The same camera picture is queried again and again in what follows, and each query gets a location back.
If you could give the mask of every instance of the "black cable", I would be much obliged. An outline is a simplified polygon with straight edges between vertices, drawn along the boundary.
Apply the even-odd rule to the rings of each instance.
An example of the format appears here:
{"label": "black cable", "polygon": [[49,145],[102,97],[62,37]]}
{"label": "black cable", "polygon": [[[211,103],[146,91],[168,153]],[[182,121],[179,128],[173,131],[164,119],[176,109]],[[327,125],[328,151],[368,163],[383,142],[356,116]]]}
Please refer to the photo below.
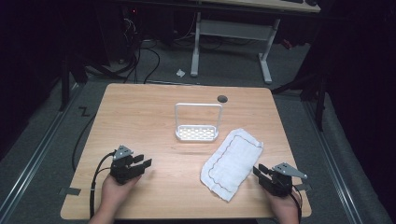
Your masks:
{"label": "black cable", "polygon": [[109,169],[111,169],[111,167],[103,168],[102,170],[100,170],[100,171],[98,172],[98,174],[101,173],[101,172],[104,171],[104,170],[109,170]]}
{"label": "black cable", "polygon": [[91,194],[90,194],[90,218],[93,217],[94,215],[94,205],[95,205],[95,186],[96,186],[96,177],[100,172],[103,170],[99,171],[100,167],[102,166],[102,163],[107,159],[108,157],[112,157],[115,155],[115,152],[108,153],[105,155],[102,160],[99,162],[98,167],[96,168],[95,174],[93,175],[93,180],[91,183]]}
{"label": "black cable", "polygon": [[73,149],[72,167],[73,167],[73,171],[74,171],[74,172],[75,172],[76,169],[77,169],[76,162],[75,162],[75,157],[76,157],[76,151],[77,151],[77,147],[78,147],[79,141],[81,141],[82,135],[85,133],[85,130],[87,130],[88,126],[91,124],[91,122],[93,121],[93,119],[94,119],[95,117],[96,117],[96,114],[94,114],[94,115],[92,116],[92,118],[90,119],[90,121],[88,121],[88,123],[85,125],[84,129],[83,129],[83,130],[81,131],[81,133],[79,134],[78,140],[77,140],[77,142],[76,142],[76,144],[75,144],[75,147],[74,147],[74,149]]}
{"label": "black cable", "polygon": [[157,65],[155,66],[155,68],[146,76],[145,80],[143,81],[143,84],[146,84],[146,82],[149,79],[149,76],[151,76],[154,73],[154,71],[158,68],[158,66],[160,65],[160,55],[152,49],[146,49],[146,50],[149,50],[149,51],[155,53],[158,57],[158,62],[157,62]]}
{"label": "black cable", "polygon": [[101,75],[106,75],[108,77],[111,78],[115,78],[115,79],[125,79],[125,77],[121,77],[119,76],[119,74],[124,73],[130,69],[134,69],[134,67],[136,66],[137,62],[135,60],[135,56],[134,56],[134,50],[140,48],[141,42],[140,42],[140,37],[141,37],[141,33],[137,33],[133,35],[133,39],[135,39],[135,42],[132,43],[132,45],[129,47],[129,49],[131,49],[131,53],[128,52],[128,54],[131,54],[131,56],[129,57],[129,63],[128,65],[126,65],[125,67],[121,68],[120,70],[117,71],[110,71],[107,68],[103,67],[101,64],[97,64],[94,61],[85,58],[82,55],[76,55],[80,60],[82,60],[84,63],[90,65],[91,67],[93,67],[95,70],[97,70],[98,72],[94,72],[90,69],[88,69],[87,67],[85,68],[85,71],[87,73],[93,74],[95,76],[101,76]]}
{"label": "black cable", "polygon": [[134,84],[137,84],[137,65],[140,62],[140,50],[141,48],[139,48],[138,54],[137,54],[137,64],[136,64],[136,68],[134,69]]}
{"label": "black cable", "polygon": [[137,67],[138,61],[137,61],[137,59],[136,59],[136,56],[134,55],[133,58],[134,58],[134,67],[131,68],[131,71],[130,71],[130,72],[128,73],[128,75],[125,77],[123,83],[126,83],[126,81],[128,81],[129,76],[132,74],[132,72],[133,72],[133,71],[136,69],[136,67]]}
{"label": "black cable", "polygon": [[218,49],[218,48],[220,48],[220,47],[222,46],[222,44],[223,44],[223,39],[220,38],[220,37],[218,37],[218,36],[205,36],[205,40],[208,41],[208,42],[211,42],[211,43],[216,43],[216,42],[219,42],[219,43],[218,43],[218,45],[215,46],[214,48],[207,48],[207,47],[204,47],[202,44],[200,44],[199,46],[200,46],[200,48],[202,48],[202,49],[209,49],[209,50],[211,50],[211,49]]}
{"label": "black cable", "polygon": [[254,43],[258,42],[258,40],[249,39],[249,40],[245,40],[245,42],[243,42],[243,43],[238,43],[236,41],[230,40],[230,38],[223,38],[222,41],[226,44],[237,45],[237,46],[246,46],[246,45],[250,45],[250,44],[254,44]]}
{"label": "black cable", "polygon": [[[189,37],[186,37],[186,38],[184,38],[184,39],[180,39],[180,40],[174,40],[174,44],[176,44],[176,45],[179,45],[179,46],[182,46],[182,47],[188,47],[188,46],[191,46],[191,45],[193,45],[194,44],[194,41],[193,40],[189,40],[189,38],[191,38],[191,37],[193,37],[194,35],[192,35],[192,36],[189,36]],[[184,41],[184,42],[188,42],[189,44],[180,44],[180,43],[178,43],[178,42],[182,42],[182,41]]]}
{"label": "black cable", "polygon": [[157,41],[156,39],[152,39],[152,40],[143,40],[143,42],[151,42],[151,41],[154,41],[154,44],[153,44],[152,46],[145,47],[145,48],[142,48],[142,49],[153,49],[153,48],[155,48],[155,47],[158,45],[158,41]]}
{"label": "black cable", "polygon": [[297,206],[297,213],[298,213],[298,223],[301,223],[301,216],[302,216],[302,209],[303,209],[303,197],[301,196],[301,193],[299,190],[297,190],[297,188],[293,185],[294,189],[298,192],[298,194],[300,195],[300,203],[298,203],[297,199],[294,197],[294,195],[292,193],[290,193],[289,195],[291,196],[291,198],[294,200],[294,202],[296,203]]}

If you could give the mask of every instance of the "desk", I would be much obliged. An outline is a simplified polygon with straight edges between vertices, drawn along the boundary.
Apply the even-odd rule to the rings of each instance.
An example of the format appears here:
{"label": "desk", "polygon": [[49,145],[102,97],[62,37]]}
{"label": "desk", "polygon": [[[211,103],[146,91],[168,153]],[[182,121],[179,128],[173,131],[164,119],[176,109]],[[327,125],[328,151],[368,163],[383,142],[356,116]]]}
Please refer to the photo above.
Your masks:
{"label": "desk", "polygon": [[[225,95],[219,137],[213,143],[181,143],[175,136],[176,103],[218,103]],[[259,163],[272,167],[283,161],[295,166],[288,139],[272,93],[263,88],[110,84],[99,107],[84,147],[71,188],[61,211],[65,219],[88,219],[92,176],[99,161],[119,145],[152,158],[152,165],[133,189],[118,218],[239,218],[272,217],[258,178],[251,174],[229,203],[200,181],[204,163],[227,134],[243,128],[259,141],[264,151]],[[99,174],[95,206],[108,172]],[[295,178],[294,184],[301,183]],[[303,217],[311,214],[302,192]]]}
{"label": "desk", "polygon": [[[243,7],[264,7],[264,8],[271,8],[277,10],[291,10],[291,11],[299,11],[299,12],[315,12],[315,13],[320,12],[320,7],[318,6],[311,7],[306,2],[299,4],[299,3],[291,3],[280,0],[199,1],[199,3],[201,2],[230,4],[230,5],[243,6]],[[191,76],[192,77],[198,76],[200,35],[219,35],[226,37],[246,38],[246,39],[265,41],[266,43],[265,48],[262,50],[262,53],[259,54],[259,60],[262,67],[262,75],[264,78],[264,82],[267,84],[271,84],[272,79],[271,79],[270,71],[268,69],[267,57],[270,48],[274,42],[274,38],[279,23],[280,23],[280,19],[276,19],[273,25],[267,25],[267,26],[227,22],[227,21],[201,20],[201,13],[198,13],[196,29],[195,29],[195,46],[194,46],[194,51],[192,54],[192,62],[191,62]]]}

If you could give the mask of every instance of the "dark background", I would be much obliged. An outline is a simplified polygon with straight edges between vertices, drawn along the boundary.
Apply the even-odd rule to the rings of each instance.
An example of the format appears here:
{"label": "dark background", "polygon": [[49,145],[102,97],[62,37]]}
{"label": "dark background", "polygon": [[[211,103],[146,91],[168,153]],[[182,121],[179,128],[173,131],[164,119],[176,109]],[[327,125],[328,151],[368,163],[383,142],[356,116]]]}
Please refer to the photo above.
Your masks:
{"label": "dark background", "polygon": [[[3,158],[35,109],[49,96],[62,73],[62,59],[67,52],[75,50],[100,64],[108,64],[124,57],[125,43],[121,33],[114,34],[122,27],[120,18],[114,19],[117,8],[109,9],[113,23],[104,24],[106,20],[98,17],[103,10],[101,14],[100,8],[89,4],[24,0],[0,4]],[[297,78],[311,72],[328,73],[327,92],[346,137],[395,221],[392,211],[396,195],[391,185],[396,177],[395,1],[322,0],[319,5],[322,15],[348,18],[348,22],[323,24],[318,33],[315,22],[283,20],[276,41],[287,39],[293,46],[313,44]],[[172,42],[173,29],[182,33],[191,23],[183,21],[192,18],[190,12],[172,10],[143,10],[142,14],[146,27],[155,27],[146,32],[165,43]],[[109,25],[116,27],[111,33],[103,29]],[[114,39],[119,40],[119,46],[114,47]],[[326,59],[334,46],[339,48],[323,71],[320,60]]]}

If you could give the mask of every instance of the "gray carpet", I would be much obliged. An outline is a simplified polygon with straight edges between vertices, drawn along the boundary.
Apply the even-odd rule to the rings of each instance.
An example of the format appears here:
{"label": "gray carpet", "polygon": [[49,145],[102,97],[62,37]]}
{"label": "gray carpet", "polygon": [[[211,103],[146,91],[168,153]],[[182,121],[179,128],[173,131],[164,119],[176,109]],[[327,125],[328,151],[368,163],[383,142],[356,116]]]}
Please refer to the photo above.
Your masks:
{"label": "gray carpet", "polygon": [[[189,76],[191,66],[191,46],[174,45],[167,47],[158,44],[153,48],[161,56],[160,65],[149,78],[148,83],[176,82],[199,85],[243,86],[276,88],[292,81],[309,46],[284,49],[274,45],[268,58],[274,83],[268,86],[263,83],[262,72],[256,53],[259,42],[236,47],[233,44],[222,44],[217,49],[216,43],[203,44],[201,51],[200,75]],[[141,50],[141,59],[137,66],[138,82],[155,67],[157,56],[146,49]],[[176,72],[182,69],[187,74],[177,77]],[[40,163],[33,179],[21,199],[13,208],[8,223],[86,223],[86,220],[69,221],[60,217],[64,196],[59,195],[62,187],[68,187],[73,177],[72,155],[78,136],[97,111],[106,85],[115,80],[107,77],[90,76],[89,82],[80,92],[76,91],[76,100],[60,124],[58,131],[49,143],[47,154]],[[24,167],[34,155],[39,143],[56,116],[59,116],[60,85],[52,91],[51,97],[31,117],[28,127],[18,142],[1,161],[0,202],[4,202],[18,180]],[[312,215],[305,217],[302,223],[350,223],[342,201],[330,175],[329,167],[321,150],[311,118],[306,112],[304,103],[293,91],[276,95],[276,106],[279,111],[290,147],[300,170],[308,174],[305,181],[312,190],[307,192],[312,207]],[[378,202],[369,180],[364,175],[359,162],[353,155],[345,139],[337,117],[332,110],[331,101],[327,98],[324,113],[324,135],[332,149],[333,155],[345,178],[347,186],[361,215],[362,223],[391,223],[387,213]],[[89,134],[82,135],[77,147],[76,162]],[[258,219],[258,223],[275,223],[272,219]]]}

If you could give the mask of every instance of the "desk leg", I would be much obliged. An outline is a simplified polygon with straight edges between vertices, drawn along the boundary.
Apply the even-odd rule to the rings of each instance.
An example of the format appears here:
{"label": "desk leg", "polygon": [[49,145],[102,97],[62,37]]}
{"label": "desk leg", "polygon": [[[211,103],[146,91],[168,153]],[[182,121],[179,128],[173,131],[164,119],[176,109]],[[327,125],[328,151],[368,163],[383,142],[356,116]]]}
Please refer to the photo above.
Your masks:
{"label": "desk leg", "polygon": [[201,33],[201,12],[197,12],[197,22],[195,28],[195,46],[194,46],[194,52],[192,53],[192,62],[191,62],[192,77],[198,77],[200,33]]}
{"label": "desk leg", "polygon": [[270,36],[267,40],[267,45],[265,46],[265,51],[264,51],[264,53],[259,54],[260,65],[262,66],[262,75],[264,77],[264,82],[266,84],[272,83],[270,70],[268,69],[268,64],[267,64],[267,57],[270,52],[271,46],[274,42],[274,38],[275,38],[277,27],[279,26],[279,23],[280,23],[280,19],[275,20],[274,25],[271,29]]}

